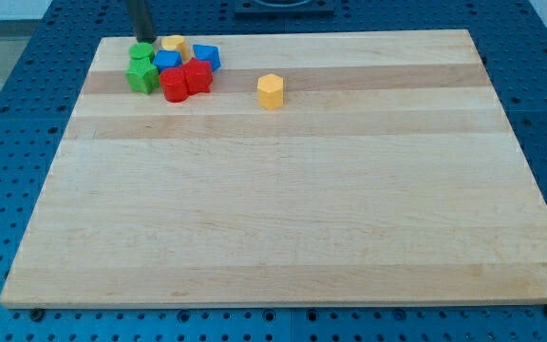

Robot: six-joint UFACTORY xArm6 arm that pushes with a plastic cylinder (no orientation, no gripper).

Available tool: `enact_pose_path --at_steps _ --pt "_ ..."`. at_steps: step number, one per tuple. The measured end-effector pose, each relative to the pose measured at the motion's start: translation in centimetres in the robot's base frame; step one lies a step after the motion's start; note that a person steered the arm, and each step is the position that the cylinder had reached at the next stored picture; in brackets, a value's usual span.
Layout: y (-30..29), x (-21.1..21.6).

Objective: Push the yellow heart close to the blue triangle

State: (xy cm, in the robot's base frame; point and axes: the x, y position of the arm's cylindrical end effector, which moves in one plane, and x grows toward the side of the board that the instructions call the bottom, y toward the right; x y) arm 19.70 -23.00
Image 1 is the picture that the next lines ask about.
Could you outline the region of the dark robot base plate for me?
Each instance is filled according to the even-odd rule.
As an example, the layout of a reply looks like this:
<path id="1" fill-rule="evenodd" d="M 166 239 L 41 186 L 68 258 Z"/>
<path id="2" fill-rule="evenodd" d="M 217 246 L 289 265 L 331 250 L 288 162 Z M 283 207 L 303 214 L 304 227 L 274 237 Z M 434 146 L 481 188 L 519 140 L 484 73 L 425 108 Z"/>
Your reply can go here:
<path id="1" fill-rule="evenodd" d="M 235 14 L 333 13 L 333 0 L 233 0 Z"/>

